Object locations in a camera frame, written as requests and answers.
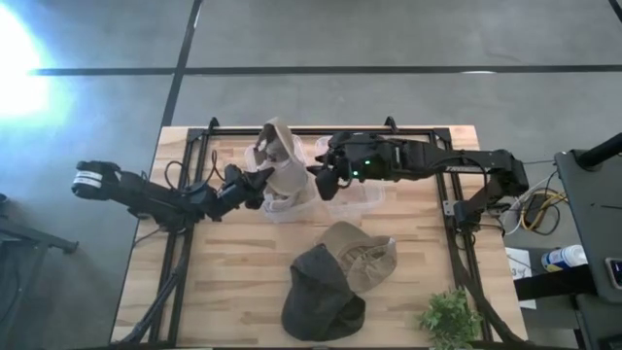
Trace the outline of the beige hat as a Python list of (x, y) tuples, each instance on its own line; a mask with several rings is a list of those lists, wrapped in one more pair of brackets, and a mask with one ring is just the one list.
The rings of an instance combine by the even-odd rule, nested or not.
[(264, 191), (261, 208), (267, 213), (293, 213), (311, 208), (318, 195), (315, 190), (301, 190), (294, 194), (282, 194), (268, 188)]

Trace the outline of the tan floppy hat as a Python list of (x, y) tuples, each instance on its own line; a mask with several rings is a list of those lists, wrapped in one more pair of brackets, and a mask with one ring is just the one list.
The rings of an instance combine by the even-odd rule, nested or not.
[(305, 189), (308, 174), (304, 162), (295, 154), (294, 136), (280, 119), (267, 121), (253, 147), (258, 170), (272, 168), (267, 187), (274, 193), (292, 196)]

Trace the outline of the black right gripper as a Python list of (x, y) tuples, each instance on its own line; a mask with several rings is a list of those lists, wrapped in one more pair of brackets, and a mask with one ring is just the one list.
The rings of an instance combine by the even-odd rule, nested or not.
[(339, 190), (339, 181), (400, 180), (400, 151), (403, 140), (376, 133), (340, 132), (329, 139), (329, 166), (310, 165), (323, 201), (330, 201)]

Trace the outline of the grey cart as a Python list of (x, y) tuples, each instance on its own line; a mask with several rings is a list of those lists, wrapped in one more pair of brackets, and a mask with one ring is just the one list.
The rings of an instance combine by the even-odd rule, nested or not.
[(596, 171), (581, 168), (570, 152), (554, 156), (597, 294), (622, 303), (622, 287), (611, 279), (608, 260), (622, 261), (622, 156)]

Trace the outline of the white blue spray can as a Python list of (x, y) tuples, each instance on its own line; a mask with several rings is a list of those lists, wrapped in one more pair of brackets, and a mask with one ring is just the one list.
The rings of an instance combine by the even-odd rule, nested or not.
[(566, 270), (588, 263), (583, 247), (578, 244), (545, 253), (540, 260), (547, 272)]

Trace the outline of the white paper sheet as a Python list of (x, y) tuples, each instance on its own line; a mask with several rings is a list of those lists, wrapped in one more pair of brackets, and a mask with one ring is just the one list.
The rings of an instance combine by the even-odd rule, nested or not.
[(514, 280), (529, 278), (537, 275), (537, 270), (531, 264), (528, 250), (506, 248), (506, 256), (510, 266), (510, 272)]

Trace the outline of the tan baseball cap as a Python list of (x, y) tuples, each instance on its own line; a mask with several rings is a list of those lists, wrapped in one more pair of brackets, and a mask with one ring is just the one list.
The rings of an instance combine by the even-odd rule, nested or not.
[(370, 235), (340, 221), (316, 241), (337, 260), (350, 289), (366, 293), (383, 283), (397, 267), (397, 242), (387, 235)]

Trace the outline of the black bar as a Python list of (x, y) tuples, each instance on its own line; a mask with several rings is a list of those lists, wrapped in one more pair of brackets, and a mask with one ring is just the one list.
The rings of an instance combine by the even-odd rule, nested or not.
[(622, 132), (588, 151), (577, 153), (575, 160), (581, 168), (596, 171), (602, 167), (603, 162), (619, 154), (622, 154)]

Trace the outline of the black floor stand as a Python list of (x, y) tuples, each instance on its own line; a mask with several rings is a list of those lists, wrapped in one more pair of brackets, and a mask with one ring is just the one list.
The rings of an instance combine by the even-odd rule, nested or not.
[(73, 254), (78, 241), (70, 241), (9, 218), (9, 198), (0, 193), (0, 350), (11, 348), (21, 305), (37, 284), (50, 248)]

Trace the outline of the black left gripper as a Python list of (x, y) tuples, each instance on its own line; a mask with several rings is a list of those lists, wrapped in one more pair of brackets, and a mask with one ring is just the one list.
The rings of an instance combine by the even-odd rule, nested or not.
[(225, 167), (225, 181), (209, 205), (210, 219), (220, 220), (241, 205), (247, 209), (260, 209), (264, 202), (264, 188), (274, 171), (273, 167), (244, 171), (237, 165), (228, 164)]

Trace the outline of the small green plant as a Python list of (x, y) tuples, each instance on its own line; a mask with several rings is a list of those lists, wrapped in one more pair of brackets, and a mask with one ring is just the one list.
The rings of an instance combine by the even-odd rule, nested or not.
[(470, 308), (464, 288), (433, 294), (417, 321), (434, 350), (471, 349), (481, 335), (482, 317)]

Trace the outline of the dark grey hat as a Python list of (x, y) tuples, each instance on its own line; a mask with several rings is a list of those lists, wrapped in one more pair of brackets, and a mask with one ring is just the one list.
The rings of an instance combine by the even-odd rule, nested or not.
[(325, 342), (357, 333), (364, 324), (366, 303), (349, 286), (326, 245), (296, 257), (289, 267), (291, 287), (281, 311), (281, 324), (297, 340)]

